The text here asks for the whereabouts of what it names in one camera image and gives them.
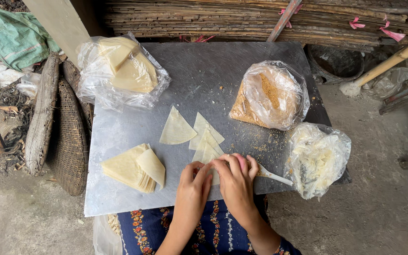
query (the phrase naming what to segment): clear plastic bag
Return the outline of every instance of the clear plastic bag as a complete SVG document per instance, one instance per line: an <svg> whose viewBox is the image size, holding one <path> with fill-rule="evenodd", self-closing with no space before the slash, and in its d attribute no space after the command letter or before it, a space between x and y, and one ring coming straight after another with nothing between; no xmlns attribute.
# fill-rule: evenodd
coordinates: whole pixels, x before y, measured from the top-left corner
<svg viewBox="0 0 408 255"><path fill-rule="evenodd" d="M303 121L310 107L305 79L281 61L253 64L241 86L246 102L240 107L236 101L230 113L233 119L245 121L243 115L248 114L258 119L251 123L289 130Z"/></svg>
<svg viewBox="0 0 408 255"><path fill-rule="evenodd" d="M343 175L350 156L350 138L322 124L303 122L291 136L289 170L300 195L308 200L323 196L328 187Z"/></svg>
<svg viewBox="0 0 408 255"><path fill-rule="evenodd" d="M130 32L113 38L92 37L76 52L82 69L76 94L83 102L98 101L120 113L124 104L152 108L171 81Z"/></svg>
<svg viewBox="0 0 408 255"><path fill-rule="evenodd" d="M31 99L37 95L37 89L40 84L41 75L36 72L29 72L20 78L19 84L15 86L22 94L27 95Z"/></svg>
<svg viewBox="0 0 408 255"><path fill-rule="evenodd" d="M122 239L111 230L108 216L94 217L93 243L96 255L122 255Z"/></svg>
<svg viewBox="0 0 408 255"><path fill-rule="evenodd" d="M383 100L401 92L406 81L408 81L408 68L393 67L363 85L363 93Z"/></svg>

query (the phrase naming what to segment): green sack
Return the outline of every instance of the green sack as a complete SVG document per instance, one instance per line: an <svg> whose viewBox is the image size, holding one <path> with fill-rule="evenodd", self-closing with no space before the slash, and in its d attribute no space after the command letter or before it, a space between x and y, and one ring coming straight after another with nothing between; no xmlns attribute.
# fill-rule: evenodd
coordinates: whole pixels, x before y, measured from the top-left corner
<svg viewBox="0 0 408 255"><path fill-rule="evenodd" d="M0 58L10 68L21 71L60 51L40 22L27 12L0 9Z"/></svg>

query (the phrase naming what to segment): white plastic spoon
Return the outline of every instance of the white plastic spoon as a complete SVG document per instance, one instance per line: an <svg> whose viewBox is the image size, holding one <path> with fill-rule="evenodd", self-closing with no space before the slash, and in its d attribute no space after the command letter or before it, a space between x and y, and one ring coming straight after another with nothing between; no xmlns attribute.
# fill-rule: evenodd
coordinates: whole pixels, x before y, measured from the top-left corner
<svg viewBox="0 0 408 255"><path fill-rule="evenodd" d="M281 182L281 183L285 183L285 184L287 184L287 185L289 185L289 186L294 185L294 182L293 182L293 181L287 180L286 178L283 178L283 177L278 176L278 175L276 175L276 174L272 174L272 173L270 173L269 171L267 171L267 169L265 169L265 167L263 167L261 164L258 164L258 165L259 165L258 176L263 176L263 177L271 178L271 179L277 180L277 181L279 181L279 182Z"/></svg>

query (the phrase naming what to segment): dirt ground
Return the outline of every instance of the dirt ground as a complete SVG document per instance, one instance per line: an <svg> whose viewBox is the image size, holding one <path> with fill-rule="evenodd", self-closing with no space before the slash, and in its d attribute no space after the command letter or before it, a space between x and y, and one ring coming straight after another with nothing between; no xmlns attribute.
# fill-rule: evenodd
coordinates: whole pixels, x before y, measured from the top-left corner
<svg viewBox="0 0 408 255"><path fill-rule="evenodd" d="M408 171L397 163L408 159L408 107L380 116L381 102L368 96L348 98L332 85L319 90L333 126L352 139L353 182L330 187L320 202L269 194L273 228L303 254L408 254ZM14 125L0 121L3 136ZM0 254L94 254L84 194L67 195L46 181L49 174L34 178L4 166L0 160Z"/></svg>

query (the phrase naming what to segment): stainless steel tabletop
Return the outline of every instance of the stainless steel tabletop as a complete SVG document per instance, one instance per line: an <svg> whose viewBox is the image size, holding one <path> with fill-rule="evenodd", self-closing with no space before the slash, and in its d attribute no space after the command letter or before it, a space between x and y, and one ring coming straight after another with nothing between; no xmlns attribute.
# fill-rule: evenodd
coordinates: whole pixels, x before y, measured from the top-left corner
<svg viewBox="0 0 408 255"><path fill-rule="evenodd" d="M95 105L89 153L89 173L84 214L86 217L174 205L182 169L195 151L189 142L159 143L172 105L193 126L196 113L223 136L220 147L227 153L250 154L268 171L283 176L289 154L289 132L244 123L229 117L246 70L264 60L281 60L305 77L311 107L305 121L331 126L314 84L308 61L298 42L143 43L173 79L151 109L124 108L123 113ZM166 185L144 194L103 175L101 161L136 145L149 143L166 168ZM350 182L346 171L338 183ZM256 177L256 194L291 190L278 181ZM219 185L212 186L208 200L222 199Z"/></svg>

